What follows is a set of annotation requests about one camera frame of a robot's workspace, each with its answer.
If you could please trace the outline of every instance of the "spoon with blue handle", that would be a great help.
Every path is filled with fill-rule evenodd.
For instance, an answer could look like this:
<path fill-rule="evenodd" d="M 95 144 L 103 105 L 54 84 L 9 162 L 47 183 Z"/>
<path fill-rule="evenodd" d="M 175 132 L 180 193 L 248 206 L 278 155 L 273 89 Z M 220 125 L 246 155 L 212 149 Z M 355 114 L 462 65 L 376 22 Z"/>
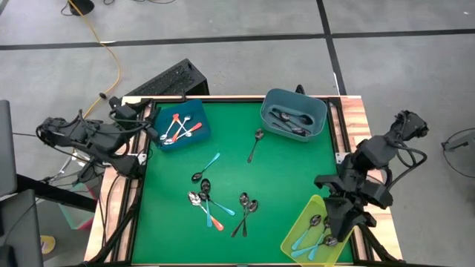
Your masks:
<path fill-rule="evenodd" d="M 302 243 L 305 236 L 309 232 L 310 228 L 313 227 L 313 226 L 317 226 L 318 224 L 320 224 L 320 222 L 321 222 L 321 215 L 317 214 L 317 215 L 314 215 L 312 218 L 310 218 L 309 228 L 307 228 L 306 231 L 300 236 L 300 238 L 298 238 L 297 241 L 295 241 L 295 243 L 293 243 L 292 250 L 297 250 L 298 246 L 300 245 L 300 243 Z"/>
<path fill-rule="evenodd" d="M 324 220 L 324 231 L 321 232 L 321 235 L 320 237 L 318 238 L 318 241 L 317 241 L 317 244 L 320 243 L 321 241 L 321 238 L 324 236 L 325 234 L 325 231 L 330 227 L 330 218 L 327 216 Z M 312 249 L 312 251 L 309 253 L 309 260 L 313 260 L 315 258 L 315 255 L 317 254 L 317 248 L 318 247 L 315 247 L 314 249 Z"/>
<path fill-rule="evenodd" d="M 201 191 L 204 194 L 206 194 L 206 196 L 208 196 L 210 190 L 211 190 L 211 183 L 209 182 L 208 179 L 203 179 L 203 181 L 201 181 Z M 208 197 L 206 198 L 206 226 L 208 227 L 212 226 L 211 213 L 209 212 Z"/>
<path fill-rule="evenodd" d="M 198 182 L 201 178 L 203 178 L 203 172 L 206 171 L 206 169 L 211 166 L 211 164 L 213 164 L 213 162 L 216 161 L 216 159 L 218 159 L 219 157 L 221 156 L 221 154 L 218 152 L 216 153 L 216 155 L 214 155 L 214 158 L 208 163 L 208 165 L 200 172 L 197 172 L 196 174 L 193 174 L 193 176 L 191 177 L 191 181 L 192 182 Z"/>
<path fill-rule="evenodd" d="M 331 234 L 328 234 L 325 238 L 324 238 L 324 241 L 320 244 L 317 244 L 317 245 L 312 245 L 311 247 L 309 248 L 304 248 L 304 249 L 301 249 L 301 250 L 297 250 L 297 251 L 294 251 L 290 254 L 290 256 L 296 258 L 300 255 L 302 255 L 303 253 L 311 250 L 311 249 L 314 249 L 314 248 L 317 248 L 319 245 L 328 245 L 329 247 L 333 247 L 333 246 L 336 246 L 336 244 L 338 244 L 338 241 L 335 237 L 332 237 Z"/>
<path fill-rule="evenodd" d="M 227 212 L 229 215 L 234 216 L 234 215 L 236 214 L 235 212 L 233 212 L 232 210 L 228 209 L 227 207 L 225 207 L 225 206 L 223 206 L 223 205 L 221 205 L 221 204 L 216 203 L 215 201 L 213 201 L 213 200 L 211 199 L 211 197 L 210 197 L 209 195 L 207 195 L 205 192 L 200 192 L 199 195 L 200 195 L 201 200 L 203 200 L 203 201 L 206 201 L 206 199 L 209 200 L 211 203 L 213 203 L 213 204 L 215 204 L 216 206 L 222 208 L 222 209 L 223 209 L 225 212 Z"/>

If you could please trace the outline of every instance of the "table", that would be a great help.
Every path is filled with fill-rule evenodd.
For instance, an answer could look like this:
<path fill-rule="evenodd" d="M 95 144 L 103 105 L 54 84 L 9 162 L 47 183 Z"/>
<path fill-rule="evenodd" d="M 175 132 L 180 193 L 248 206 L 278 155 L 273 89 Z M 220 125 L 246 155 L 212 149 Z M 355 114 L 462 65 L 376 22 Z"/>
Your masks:
<path fill-rule="evenodd" d="M 157 101 L 160 102 L 179 102 L 181 96 L 153 96 L 154 99 L 157 99 Z M 263 96 L 187 96 L 188 99 L 195 99 L 195 98 L 201 98 L 203 102 L 205 102 L 205 109 L 207 112 L 207 117 L 209 118 L 210 123 L 212 124 L 212 129 L 213 128 L 220 128 L 220 125 L 223 125 L 227 122 L 225 122 L 224 118 L 224 113 L 228 114 L 228 116 L 231 116 L 232 112 L 226 112 L 226 110 L 229 111 L 229 109 L 240 109 L 241 111 L 245 111 L 246 113 L 254 113 L 256 110 L 258 111 L 258 108 L 260 107 L 259 102 L 262 101 Z M 364 113 L 364 107 L 363 103 L 361 100 L 361 97 L 359 96 L 342 96 L 342 97 L 334 97 L 334 96 L 319 96 L 319 98 L 323 99 L 324 101 L 328 101 L 328 103 L 332 103 L 329 105 L 330 112 L 332 115 L 332 119 L 328 120 L 328 123 L 326 125 L 326 130 L 324 133 L 319 136 L 318 138 L 320 139 L 320 142 L 318 140 L 315 140 L 315 147 L 312 149 L 315 149 L 313 151 L 307 151 L 306 149 L 311 148 L 309 146 L 301 146 L 299 148 L 296 148 L 294 150 L 290 150 L 289 147 L 286 147 L 284 149 L 283 153 L 288 153 L 291 156 L 289 158 L 295 158 L 295 156 L 302 151 L 305 151 L 305 153 L 309 153 L 311 155 L 309 159 L 305 159 L 303 162 L 304 166 L 309 167 L 310 164 L 312 164 L 312 161 L 315 161 L 316 159 L 324 162 L 321 163 L 318 167 L 317 170 L 312 170 L 310 168 L 297 168 L 297 169 L 290 169 L 290 168 L 278 168 L 277 173 L 283 172 L 283 174 L 290 175 L 290 171 L 292 170 L 293 172 L 297 171 L 297 174 L 299 175 L 305 175 L 309 177 L 309 181 L 299 181 L 295 186 L 298 186 L 299 188 L 303 188 L 301 190 L 304 190 L 303 195 L 305 197 L 296 197 L 293 196 L 292 200 L 290 201 L 290 204 L 284 205 L 284 210 L 285 214 L 288 216 L 285 216 L 286 219 L 281 222 L 278 226 L 276 226 L 279 229 L 279 234 L 276 234 L 275 237 L 270 237 L 271 235 L 268 235 L 270 238 L 275 238 L 274 240 L 267 240 L 267 241 L 259 241 L 256 237 L 256 233 L 266 233 L 265 228 L 263 228 L 263 224 L 260 223 L 252 223 L 252 221 L 249 221 L 249 236 L 247 237 L 247 240 L 254 239 L 252 242 L 261 242 L 259 243 L 260 245 L 266 246 L 266 244 L 269 244 L 269 242 L 274 242 L 280 245 L 282 239 L 285 237 L 286 233 L 289 230 L 289 224 L 292 226 L 293 221 L 296 220 L 297 216 L 299 215 L 301 209 L 303 208 L 302 205 L 307 203 L 309 197 L 312 194 L 318 194 L 318 189 L 312 184 L 313 178 L 317 174 L 331 174 L 332 172 L 335 171 L 335 165 L 334 165 L 334 158 L 333 154 L 336 151 L 340 152 L 345 152 L 349 150 L 350 148 L 352 151 L 355 150 L 356 144 L 358 144 L 360 141 L 366 138 L 370 138 L 370 131 L 367 125 L 367 120 L 366 116 Z M 138 102 L 141 99 L 139 96 L 130 96 L 130 97 L 124 97 L 122 100 L 123 102 Z M 156 150 L 154 148 L 154 145 L 151 146 L 151 150 L 154 151 L 154 156 L 150 159 L 150 162 L 148 162 L 148 169 L 147 169 L 147 174 L 145 176 L 145 187 L 143 191 L 143 196 L 142 196 L 142 208 L 140 212 L 140 219 L 137 221 L 133 222 L 133 228 L 132 228 L 132 240 L 135 242 L 134 246 L 131 245 L 130 242 L 130 227 L 128 226 L 126 230 L 124 231 L 124 234 L 122 236 L 121 243 L 117 249 L 117 260 L 124 260 L 124 259 L 132 259 L 133 263 L 173 263 L 173 259 L 177 259 L 177 255 L 173 255 L 173 253 L 170 253 L 172 251 L 176 251 L 176 249 L 173 249 L 173 244 L 176 243 L 176 241 L 173 241 L 170 243 L 169 241 L 172 238 L 172 235 L 167 233 L 166 231 L 158 231 L 154 230 L 151 227 L 151 224 L 153 222 L 160 222 L 159 224 L 162 224 L 161 226 L 167 226 L 170 222 L 166 220 L 159 220 L 159 214 L 157 212 L 153 212 L 154 208 L 157 208 L 159 206 L 160 210 L 167 215 L 171 216 L 174 219 L 181 218 L 180 214 L 186 214 L 188 213 L 190 217 L 193 218 L 202 218 L 203 223 L 204 223 L 204 214 L 200 214 L 201 211 L 199 211 L 195 207 L 191 207 L 191 205 L 173 205 L 173 210 L 176 208 L 180 208 L 183 206 L 183 210 L 181 210 L 179 213 L 176 213 L 172 211 L 170 208 L 167 208 L 167 204 L 171 204 L 170 202 L 166 202 L 166 199 L 164 198 L 165 196 L 167 197 L 173 197 L 174 202 L 180 201 L 181 199 L 184 202 L 187 202 L 188 200 L 186 199 L 186 191 L 183 192 L 186 188 L 188 190 L 192 190 L 193 188 L 196 188 L 195 190 L 199 190 L 199 185 L 193 186 L 190 182 L 190 177 L 191 175 L 199 171 L 204 164 L 209 161 L 214 154 L 217 151 L 220 151 L 222 153 L 222 159 L 219 159 L 217 162 L 217 166 L 211 167 L 206 174 L 211 176 L 223 176 L 225 172 L 223 172 L 224 169 L 226 169 L 226 174 L 230 173 L 238 173 L 241 176 L 243 176 L 243 170 L 248 171 L 250 174 L 260 174 L 261 176 L 266 176 L 267 172 L 263 171 L 263 169 L 269 170 L 271 167 L 271 161 L 272 160 L 277 160 L 276 157 L 269 157 L 269 149 L 273 150 L 273 154 L 275 153 L 280 153 L 278 149 L 272 148 L 269 144 L 271 144 L 273 139 L 278 139 L 279 143 L 282 142 L 293 142 L 292 140 L 286 140 L 283 137 L 276 136 L 272 133 L 269 133 L 265 139 L 261 143 L 258 144 L 258 148 L 256 148 L 256 154 L 255 158 L 253 160 L 253 163 L 250 166 L 246 166 L 246 159 L 247 156 L 249 155 L 250 149 L 253 145 L 254 139 L 253 139 L 253 133 L 255 129 L 260 127 L 259 123 L 259 118 L 257 119 L 251 119 L 249 123 L 240 123 L 239 128 L 236 128 L 235 136 L 233 137 L 232 134 L 231 136 L 229 134 L 221 134 L 219 131 L 217 133 L 213 133 L 212 139 L 215 137 L 216 140 L 213 140 L 211 143 L 209 143 L 208 146 L 205 146 L 205 142 L 203 144 L 196 144 L 192 148 L 195 151 L 194 153 L 188 153 L 190 155 L 187 156 L 187 153 L 185 151 L 189 152 L 188 148 L 183 149 L 182 151 L 175 151 L 173 153 L 168 154 L 167 156 L 162 155 L 161 151 Z M 251 136 L 247 136 L 246 141 L 238 141 L 237 144 L 235 145 L 225 145 L 229 143 L 231 138 L 237 139 L 240 137 L 240 139 L 244 139 L 245 135 L 244 132 L 251 132 Z M 137 151 L 140 151 L 143 149 L 146 145 L 145 142 L 145 134 L 141 135 L 139 138 L 139 142 L 137 142 Z M 165 171 L 164 164 L 171 164 L 172 162 L 176 161 L 182 161 L 182 163 L 186 162 L 186 168 L 174 168 L 173 171 Z M 171 177 L 175 177 L 175 179 L 179 179 L 179 177 L 183 177 L 183 179 L 186 180 L 186 185 L 184 183 L 178 183 L 178 182 L 172 182 L 171 180 L 167 179 L 160 179 L 158 177 L 161 177 L 162 175 L 167 175 Z M 376 176 L 381 179 L 381 174 L 378 171 L 374 171 L 371 173 L 371 175 Z M 106 170 L 105 177 L 104 177 L 104 182 L 102 184 L 101 188 L 101 200 L 103 206 L 106 205 L 106 196 L 107 193 L 109 192 L 111 188 L 111 183 L 113 182 L 116 174 L 113 169 L 108 169 Z M 279 183 L 286 182 L 285 179 L 283 179 L 283 176 L 278 176 L 278 181 Z M 228 236 L 228 234 L 231 232 L 231 230 L 237 225 L 240 216 L 239 211 L 242 211 L 242 209 L 239 209 L 239 203 L 236 202 L 236 196 L 231 196 L 231 192 L 234 192 L 233 194 L 237 196 L 241 193 L 242 190 L 246 190 L 251 197 L 255 196 L 258 198 L 263 204 L 262 207 L 260 207 L 260 210 L 253 214 L 252 216 L 255 216 L 255 219 L 251 218 L 251 220 L 255 220 L 256 222 L 259 217 L 269 217 L 272 216 L 272 208 L 276 208 L 275 203 L 270 201 L 270 196 L 266 195 L 262 191 L 259 191 L 257 188 L 263 186 L 263 181 L 262 180 L 257 180 L 257 181 L 252 181 L 251 178 L 247 177 L 244 179 L 236 179 L 235 177 L 229 177 L 232 179 L 214 179 L 210 180 L 213 183 L 213 192 L 212 196 L 221 204 L 227 205 L 229 208 L 234 209 L 237 212 L 236 217 L 230 217 L 226 216 L 226 214 L 222 213 L 220 214 L 219 211 L 215 208 L 213 211 L 215 212 L 216 215 L 219 214 L 219 220 L 225 225 L 225 228 L 228 228 L 228 231 L 225 234 L 222 233 L 217 233 L 216 231 L 212 234 L 211 240 L 218 240 L 220 236 L 217 236 L 215 234 L 221 234 L 222 236 L 226 235 L 226 239 L 220 240 L 220 242 L 228 242 L 231 238 Z M 231 181 L 237 182 L 239 181 L 240 184 L 231 184 Z M 252 182 L 252 185 L 254 186 L 247 186 L 245 187 L 244 183 L 250 183 Z M 224 188 L 229 188 L 236 187 L 234 191 L 231 189 L 224 189 Z M 128 194 L 128 202 L 130 202 L 133 199 L 133 196 L 135 194 L 135 187 L 137 186 L 137 182 L 132 182 L 129 187 L 129 194 Z M 115 184 L 114 188 L 112 189 L 111 192 L 111 201 L 109 202 L 109 214 L 108 214 L 108 224 L 106 227 L 106 234 L 109 236 L 112 234 L 114 231 L 116 225 L 117 225 L 117 220 L 119 216 L 119 212 L 121 209 L 121 203 L 122 203 L 122 198 L 124 196 L 124 189 L 126 187 L 125 184 L 125 179 L 119 178 L 117 180 L 117 183 Z M 295 188 L 293 188 L 291 185 L 287 186 L 286 190 L 289 190 L 288 193 Z M 271 205 L 272 208 L 266 209 L 264 206 L 267 203 L 267 205 Z M 377 207 L 374 206 L 368 206 L 367 210 L 371 212 L 371 214 L 377 219 L 378 221 L 378 227 L 372 228 L 373 233 L 378 237 L 379 241 L 381 242 L 382 245 L 385 246 L 385 248 L 394 256 L 401 258 L 401 252 L 399 249 L 399 243 L 397 240 L 396 236 L 396 231 L 394 229 L 393 225 L 393 220 L 391 217 L 390 209 L 387 210 L 380 210 Z M 182 226 L 184 229 L 190 228 L 191 226 L 187 224 L 186 222 L 178 222 L 177 226 Z M 190 232 L 188 230 L 185 230 L 184 237 L 191 236 Z M 98 250 L 100 250 L 101 246 L 101 239 L 102 239 L 102 223 L 100 219 L 100 212 L 99 209 L 97 208 L 96 210 L 96 216 L 94 217 L 94 223 L 93 223 L 93 228 L 91 230 L 91 237 L 89 240 L 88 248 L 86 251 L 85 255 L 85 260 L 88 260 L 92 258 Z M 236 242 L 238 245 L 240 245 L 240 248 L 245 248 L 243 245 L 246 239 L 244 238 L 236 238 Z M 170 251 L 168 251 L 167 254 L 170 254 L 170 257 L 161 257 L 160 260 L 158 260 L 155 256 L 157 253 L 156 248 L 163 247 L 164 245 L 171 245 Z M 184 243 L 176 243 L 175 245 L 185 245 Z M 134 247 L 134 253 L 131 253 L 131 248 Z M 367 252 L 364 249 L 364 243 L 361 238 L 361 233 L 356 229 L 355 232 L 355 238 L 353 241 L 353 246 L 354 251 L 350 247 L 345 248 L 344 252 L 341 255 L 341 262 L 342 263 L 348 263 L 351 262 L 351 257 L 364 260 L 367 259 Z M 282 262 L 282 263 L 291 263 L 288 258 L 286 258 L 285 255 L 281 254 L 279 257 L 279 250 L 277 250 L 277 253 L 274 253 L 272 249 L 269 249 L 266 246 L 266 249 L 264 250 L 265 257 L 256 255 L 256 254 L 250 254 L 247 257 L 246 262 L 251 262 L 251 263 L 265 263 L 266 258 L 271 258 L 270 263 L 277 263 L 277 262 Z M 188 259 L 190 262 L 193 263 L 235 263 L 234 261 L 226 261 L 225 258 L 219 258 L 219 257 L 209 257 L 209 258 L 202 258 L 199 256 L 198 253 L 191 253 L 188 255 Z M 230 257 L 232 260 L 236 260 L 238 258 L 237 255 L 231 255 Z"/>

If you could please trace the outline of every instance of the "metal stand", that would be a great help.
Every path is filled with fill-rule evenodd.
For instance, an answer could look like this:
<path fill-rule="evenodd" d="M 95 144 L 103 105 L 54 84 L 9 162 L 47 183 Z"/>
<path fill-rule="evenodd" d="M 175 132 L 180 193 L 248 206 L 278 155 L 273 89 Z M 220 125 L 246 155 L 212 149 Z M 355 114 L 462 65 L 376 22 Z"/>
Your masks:
<path fill-rule="evenodd" d="M 456 148 L 467 145 L 470 145 L 470 147 L 475 150 L 475 133 L 469 133 L 455 139 L 454 141 L 442 143 L 444 151 L 453 151 Z"/>
<path fill-rule="evenodd" d="M 85 211 L 96 211 L 97 200 L 93 200 L 80 194 L 36 181 L 29 177 L 24 177 L 20 174 L 16 175 L 16 179 L 16 193 L 33 189 L 35 191 L 35 195 L 44 200 L 54 201 L 72 208 L 80 208 Z"/>

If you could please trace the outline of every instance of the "silver spoon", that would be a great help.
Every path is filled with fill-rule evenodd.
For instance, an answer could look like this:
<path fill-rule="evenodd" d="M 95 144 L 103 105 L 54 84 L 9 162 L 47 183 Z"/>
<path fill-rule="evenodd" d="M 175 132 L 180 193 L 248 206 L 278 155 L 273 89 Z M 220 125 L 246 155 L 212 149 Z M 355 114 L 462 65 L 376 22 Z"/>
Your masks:
<path fill-rule="evenodd" d="M 243 206 L 243 210 L 244 210 L 244 215 L 243 215 L 243 216 L 246 216 L 247 205 L 249 204 L 249 196 L 247 195 L 246 192 L 243 192 L 243 193 L 239 196 L 239 203 Z M 244 236 L 244 237 L 247 236 L 246 220 L 244 220 L 244 223 L 243 223 L 243 236 Z"/>
<path fill-rule="evenodd" d="M 180 134 L 180 131 L 181 129 L 185 130 L 185 136 L 186 137 L 190 137 L 191 136 L 191 132 L 188 132 L 188 130 L 185 129 L 185 123 L 187 121 L 189 121 L 191 119 L 191 116 L 187 115 L 185 116 L 185 119 L 183 119 L 183 123 L 181 123 L 181 121 L 178 119 L 178 124 L 180 124 L 180 129 L 178 129 L 178 131 L 175 133 L 176 136 L 178 136 L 178 134 Z"/>
<path fill-rule="evenodd" d="M 206 209 L 201 205 L 201 198 L 198 194 L 191 191 L 188 192 L 188 200 L 192 205 L 199 206 L 206 214 L 208 214 Z M 218 222 L 213 216 L 211 216 L 211 220 L 218 231 L 222 231 L 224 229 L 224 226 L 221 224 L 221 222 Z"/>
<path fill-rule="evenodd" d="M 170 138 L 170 139 L 165 140 L 165 142 L 163 144 L 164 145 L 171 145 L 171 144 L 175 143 L 181 137 L 185 136 L 186 134 L 191 134 L 192 131 L 196 131 L 197 129 L 201 128 L 201 126 L 203 126 L 203 124 L 201 122 L 198 122 L 195 126 L 193 126 L 193 128 L 191 128 L 191 129 L 187 130 L 185 133 L 182 133 L 181 135 L 177 136 L 175 141 L 173 141 L 173 139 Z"/>
<path fill-rule="evenodd" d="M 311 247 L 309 248 L 304 248 L 304 249 L 301 249 L 301 250 L 298 250 L 298 251 L 294 251 L 290 254 L 290 256 L 292 257 L 298 257 L 300 255 L 302 255 L 303 253 L 311 250 L 311 249 L 314 249 L 314 248 L 317 248 L 319 245 L 328 245 L 329 247 L 333 247 L 333 246 L 336 246 L 338 244 L 338 241 L 335 237 L 332 237 L 331 234 L 328 234 L 325 238 L 324 238 L 324 241 L 320 244 L 316 244 L 316 245 L 312 245 Z"/>
<path fill-rule="evenodd" d="M 295 243 L 292 245 L 292 250 L 296 250 L 298 246 L 300 245 L 300 243 L 302 243 L 302 241 L 304 240 L 310 228 L 313 226 L 317 226 L 318 224 L 320 224 L 320 222 L 321 222 L 320 214 L 314 215 L 312 218 L 310 218 L 309 228 L 307 228 L 305 232 L 297 239 L 297 241 L 295 241 Z"/>
<path fill-rule="evenodd" d="M 244 216 L 244 218 L 239 222 L 239 225 L 236 227 L 236 229 L 231 233 L 231 237 L 234 237 L 236 235 L 240 226 L 243 224 L 244 220 L 246 220 L 247 216 L 251 214 L 252 212 L 257 211 L 258 206 L 259 206 L 259 202 L 257 200 L 253 200 L 247 205 L 246 216 Z"/>
<path fill-rule="evenodd" d="M 330 227 L 330 218 L 327 216 L 324 220 L 324 231 L 321 232 L 320 237 L 318 238 L 317 244 L 321 241 L 321 238 L 324 236 L 325 231 Z M 313 260 L 315 258 L 315 255 L 317 254 L 317 248 L 315 247 L 312 249 L 312 251 L 309 253 L 309 260 Z"/>
<path fill-rule="evenodd" d="M 262 137 L 264 136 L 264 131 L 262 131 L 261 128 L 259 128 L 256 132 L 255 132 L 255 143 L 254 143 L 254 146 L 252 147 L 252 151 L 251 151 L 251 154 L 249 155 L 249 158 L 247 159 L 247 163 L 251 163 L 252 161 L 252 156 L 254 155 L 254 149 L 255 149 L 255 146 L 258 144 L 259 140 L 262 139 Z"/>

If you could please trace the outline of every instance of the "gray floor tile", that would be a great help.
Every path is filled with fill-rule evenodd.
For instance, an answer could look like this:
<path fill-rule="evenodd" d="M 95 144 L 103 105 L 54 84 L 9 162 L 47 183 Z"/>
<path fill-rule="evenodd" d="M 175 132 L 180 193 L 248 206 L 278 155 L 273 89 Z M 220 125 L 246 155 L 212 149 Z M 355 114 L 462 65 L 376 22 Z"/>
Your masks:
<path fill-rule="evenodd" d="M 122 81 L 114 95 L 123 96 L 184 58 L 207 77 L 211 94 L 265 94 L 272 88 L 308 94 L 336 94 L 330 58 L 323 40 L 181 44 L 115 47 Z M 0 52 L 0 99 L 10 100 L 13 130 L 33 134 L 48 116 L 72 119 L 107 89 L 116 67 L 103 48 Z M 106 119 L 103 103 L 93 114 Z M 55 174 L 66 156 L 39 140 L 16 136 L 19 173 L 42 178 Z"/>
<path fill-rule="evenodd" d="M 322 32 L 313 0 L 94 4 L 87 17 L 101 41 Z M 0 17 L 0 44 L 95 42 L 81 18 L 59 13 L 64 5 L 65 0 L 10 0 Z"/>
<path fill-rule="evenodd" d="M 429 134 L 409 146 L 428 155 L 427 162 L 391 191 L 393 219 L 403 257 L 410 263 L 473 266 L 475 254 L 475 179 L 452 171 L 441 142 L 473 127 L 475 36 L 437 36 L 336 40 L 348 94 L 362 95 L 373 134 L 384 134 L 400 110 L 416 112 Z M 459 168 L 473 151 L 450 155 Z M 397 159 L 393 173 L 405 167 Z"/>
<path fill-rule="evenodd" d="M 326 0 L 333 33 L 474 28 L 471 0 Z"/>

